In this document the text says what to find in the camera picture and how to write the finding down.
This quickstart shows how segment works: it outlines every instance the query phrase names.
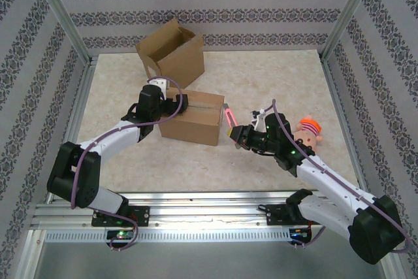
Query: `open cardboard box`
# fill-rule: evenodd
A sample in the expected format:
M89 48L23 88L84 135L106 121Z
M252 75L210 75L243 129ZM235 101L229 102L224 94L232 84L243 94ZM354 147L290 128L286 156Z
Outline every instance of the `open cardboard box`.
M177 19L167 22L136 46L148 78L154 73L175 80L186 88L204 72L203 36L180 27Z
M224 96L202 91L182 90L189 106L183 114L159 124L162 137L217 146L223 116ZM167 90L167 98L175 98L176 88Z

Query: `patterned wallpaper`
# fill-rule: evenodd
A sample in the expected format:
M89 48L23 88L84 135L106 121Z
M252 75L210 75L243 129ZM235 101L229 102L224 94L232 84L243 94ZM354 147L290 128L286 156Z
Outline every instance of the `patterned wallpaper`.
M176 17L207 50L320 48L347 0L63 0L91 55L135 52Z
M366 184L394 199L412 238L408 278L418 278L416 12L416 0L362 0L329 59Z
M12 278L83 65L46 0L0 2L0 278Z

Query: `plush doll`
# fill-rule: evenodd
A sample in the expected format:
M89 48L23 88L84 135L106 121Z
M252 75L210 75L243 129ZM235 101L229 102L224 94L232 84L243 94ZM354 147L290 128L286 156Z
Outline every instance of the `plush doll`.
M312 150L316 152L317 142L321 142L323 140L323 137L319 135L322 130L319 123L313 120L312 116L309 114L299 121L296 125L296 129L297 131L293 133L295 140L302 140L303 144L311 146Z

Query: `metal base plate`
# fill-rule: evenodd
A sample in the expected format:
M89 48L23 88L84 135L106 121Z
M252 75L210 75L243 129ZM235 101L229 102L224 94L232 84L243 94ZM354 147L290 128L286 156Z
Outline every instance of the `metal base plate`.
M149 206L129 206L128 218L135 220L138 227L147 227L150 221L150 207ZM112 216L107 216L101 213L94 213L91 219L92 227L132 227L132 223L117 219Z

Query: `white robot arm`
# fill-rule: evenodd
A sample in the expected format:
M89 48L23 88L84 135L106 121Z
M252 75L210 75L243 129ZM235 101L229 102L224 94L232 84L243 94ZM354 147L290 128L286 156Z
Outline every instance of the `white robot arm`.
M396 205L388 196L378 199L348 182L316 156L310 146L293 140L283 114L276 113L277 117L266 115L266 111L253 112L252 124L232 127L230 138L246 150L274 157L283 170L314 186L328 201L302 189L290 196L283 208L260 205L259 210L268 217L275 215L276 221L284 225L307 220L320 223L346 238L354 251L371 264L406 239L399 231L402 228L389 221L401 226Z
M100 167L130 145L144 139L153 130L152 123L158 121L163 114L173 114L177 108L180 108L178 113L186 110L187 95L182 95L183 101L180 104L179 95L176 100L167 99L167 88L168 82L165 79L149 81L142 88L138 103L133 104L112 129L80 144L63 144L49 177L47 190L71 202L74 182L77 181L75 206L128 216L131 209L127 199L99 186ZM77 169L82 154L85 156Z

